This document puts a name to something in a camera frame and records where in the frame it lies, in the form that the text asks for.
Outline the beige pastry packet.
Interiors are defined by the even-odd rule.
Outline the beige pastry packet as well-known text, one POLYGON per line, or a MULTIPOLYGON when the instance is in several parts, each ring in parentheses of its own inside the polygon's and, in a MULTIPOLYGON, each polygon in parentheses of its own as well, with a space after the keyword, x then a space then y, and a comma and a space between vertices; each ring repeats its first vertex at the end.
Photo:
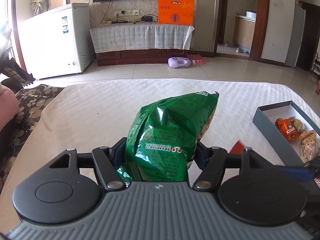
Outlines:
POLYGON ((311 161, 318 156, 318 138, 315 130, 302 132, 300 134, 300 149, 305 161, 311 161))

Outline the green snack bag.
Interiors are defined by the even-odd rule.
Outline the green snack bag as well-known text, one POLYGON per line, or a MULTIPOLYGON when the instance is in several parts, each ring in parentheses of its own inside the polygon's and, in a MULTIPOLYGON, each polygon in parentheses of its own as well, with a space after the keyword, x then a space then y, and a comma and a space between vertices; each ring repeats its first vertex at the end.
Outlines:
POLYGON ((243 144, 243 142, 241 140, 238 140, 228 153, 229 154, 242 154, 245 147, 246 146, 243 144))
POLYGON ((212 122, 218 92, 162 99, 142 107, 128 134, 117 172, 123 181, 182 182, 197 142, 212 122))

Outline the orange-red snack packet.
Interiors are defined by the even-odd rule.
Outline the orange-red snack packet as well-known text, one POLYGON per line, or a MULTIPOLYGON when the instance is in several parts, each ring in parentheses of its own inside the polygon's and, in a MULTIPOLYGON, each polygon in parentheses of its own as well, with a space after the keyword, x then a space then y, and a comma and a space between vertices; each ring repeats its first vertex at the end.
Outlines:
POLYGON ((294 141, 299 138, 299 133, 289 119, 278 118, 275 126, 287 141, 294 141))

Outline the brown pastry packet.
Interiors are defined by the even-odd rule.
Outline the brown pastry packet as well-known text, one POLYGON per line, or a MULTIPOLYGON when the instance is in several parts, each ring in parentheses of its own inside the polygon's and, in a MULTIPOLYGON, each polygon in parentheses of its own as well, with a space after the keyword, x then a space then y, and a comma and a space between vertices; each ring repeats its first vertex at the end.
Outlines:
POLYGON ((305 131, 304 124, 302 123, 302 121, 297 119, 295 116, 289 117, 289 120, 292 123, 292 125, 294 126, 294 128, 297 130, 298 133, 302 133, 305 131))

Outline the white quilted bed cover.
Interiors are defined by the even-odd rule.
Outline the white quilted bed cover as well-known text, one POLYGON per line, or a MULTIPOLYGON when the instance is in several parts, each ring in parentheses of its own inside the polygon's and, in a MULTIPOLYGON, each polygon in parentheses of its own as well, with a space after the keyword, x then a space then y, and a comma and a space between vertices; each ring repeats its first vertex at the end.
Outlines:
POLYGON ((319 116, 297 93, 272 83, 138 79, 68 86, 44 108, 10 170, 1 192, 1 232, 9 232, 19 221, 11 201, 14 188, 59 153, 68 148, 90 152, 99 146, 112 146, 127 135, 143 106, 201 91, 219 93, 212 123, 202 138, 206 146, 229 150, 242 141, 279 164, 280 158, 253 124, 256 109, 293 101, 319 123, 319 116))

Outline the purple detergent bottle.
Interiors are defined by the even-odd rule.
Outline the purple detergent bottle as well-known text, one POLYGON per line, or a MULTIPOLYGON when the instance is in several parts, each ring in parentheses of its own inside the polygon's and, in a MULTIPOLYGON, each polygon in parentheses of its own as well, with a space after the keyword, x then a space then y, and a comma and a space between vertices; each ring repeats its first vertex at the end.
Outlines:
POLYGON ((168 65, 170 68, 188 68, 195 64, 195 60, 190 60, 186 57, 171 57, 168 59, 168 65))

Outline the red floor mat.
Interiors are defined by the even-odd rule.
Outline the red floor mat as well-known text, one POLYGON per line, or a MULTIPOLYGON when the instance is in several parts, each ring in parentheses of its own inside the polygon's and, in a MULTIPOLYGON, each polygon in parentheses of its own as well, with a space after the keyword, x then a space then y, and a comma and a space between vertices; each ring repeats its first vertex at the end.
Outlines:
POLYGON ((187 58, 190 61, 194 61, 195 64, 205 64, 205 60, 200 54, 188 54, 187 58))

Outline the floral dark blanket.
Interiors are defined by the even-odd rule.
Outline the floral dark blanket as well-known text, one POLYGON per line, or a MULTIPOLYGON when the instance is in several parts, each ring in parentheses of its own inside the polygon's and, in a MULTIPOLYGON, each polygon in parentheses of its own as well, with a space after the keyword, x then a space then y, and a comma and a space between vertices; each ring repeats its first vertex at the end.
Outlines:
POLYGON ((14 93, 19 111, 1 130, 1 189, 24 143, 39 123, 42 111, 62 90, 62 87, 39 85, 14 93))

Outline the TV cabinet with lace cloth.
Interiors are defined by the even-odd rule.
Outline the TV cabinet with lace cloth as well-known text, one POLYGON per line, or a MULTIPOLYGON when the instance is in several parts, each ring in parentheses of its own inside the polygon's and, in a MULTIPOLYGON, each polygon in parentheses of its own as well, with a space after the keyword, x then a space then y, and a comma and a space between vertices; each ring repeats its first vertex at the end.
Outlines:
POLYGON ((159 23, 106 24, 90 30, 99 66, 167 63, 186 57, 192 25, 159 23))

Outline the pink plush hat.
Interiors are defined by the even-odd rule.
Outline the pink plush hat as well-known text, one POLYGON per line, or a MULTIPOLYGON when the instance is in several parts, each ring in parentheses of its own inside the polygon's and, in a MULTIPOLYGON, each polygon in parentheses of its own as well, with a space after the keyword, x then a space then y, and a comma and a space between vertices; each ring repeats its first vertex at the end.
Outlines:
POLYGON ((0 129, 2 130, 18 113, 19 103, 13 91, 1 85, 0 96, 0 129))

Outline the white chest freezer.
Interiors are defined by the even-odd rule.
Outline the white chest freezer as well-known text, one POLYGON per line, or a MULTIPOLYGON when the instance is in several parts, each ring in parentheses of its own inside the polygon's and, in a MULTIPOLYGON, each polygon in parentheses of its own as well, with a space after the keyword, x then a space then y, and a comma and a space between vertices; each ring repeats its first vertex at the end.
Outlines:
POLYGON ((71 3, 18 25, 27 72, 46 79, 83 72, 93 61, 89 6, 71 3))

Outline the grey refrigerator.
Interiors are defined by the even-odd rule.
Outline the grey refrigerator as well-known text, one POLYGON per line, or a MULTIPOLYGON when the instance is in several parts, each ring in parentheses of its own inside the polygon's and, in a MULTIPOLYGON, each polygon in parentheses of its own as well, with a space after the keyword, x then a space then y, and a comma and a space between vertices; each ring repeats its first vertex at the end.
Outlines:
POLYGON ((301 8, 299 5, 295 5, 295 14, 293 18, 293 26, 291 39, 289 44, 289 49, 287 52, 287 57, 285 65, 294 68, 298 61, 298 56, 300 53, 302 39, 304 34, 306 10, 301 8))

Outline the orange gift box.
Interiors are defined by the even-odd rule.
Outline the orange gift box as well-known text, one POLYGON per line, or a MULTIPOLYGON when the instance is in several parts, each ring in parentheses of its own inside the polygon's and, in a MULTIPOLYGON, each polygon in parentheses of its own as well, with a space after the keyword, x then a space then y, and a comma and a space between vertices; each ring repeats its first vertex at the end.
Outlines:
POLYGON ((195 0, 157 0, 160 24, 193 25, 195 0))

